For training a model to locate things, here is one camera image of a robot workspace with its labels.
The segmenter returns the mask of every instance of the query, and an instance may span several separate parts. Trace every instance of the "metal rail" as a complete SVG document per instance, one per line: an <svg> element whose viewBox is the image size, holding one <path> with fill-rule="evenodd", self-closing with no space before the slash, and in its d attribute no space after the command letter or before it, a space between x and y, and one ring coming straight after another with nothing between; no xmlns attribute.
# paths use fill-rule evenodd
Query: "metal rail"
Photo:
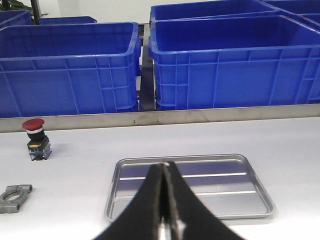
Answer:
<svg viewBox="0 0 320 240"><path fill-rule="evenodd" d="M155 110L154 66L149 56L149 24L144 25L139 111Z"/></svg>
<svg viewBox="0 0 320 240"><path fill-rule="evenodd" d="M46 130L231 122L320 117L320 104L42 116ZM0 133L22 132L34 117L0 118Z"/></svg>
<svg viewBox="0 0 320 240"><path fill-rule="evenodd" d="M39 7L39 0L30 0L33 12L34 24L39 25L39 19L41 18L41 11Z"/></svg>

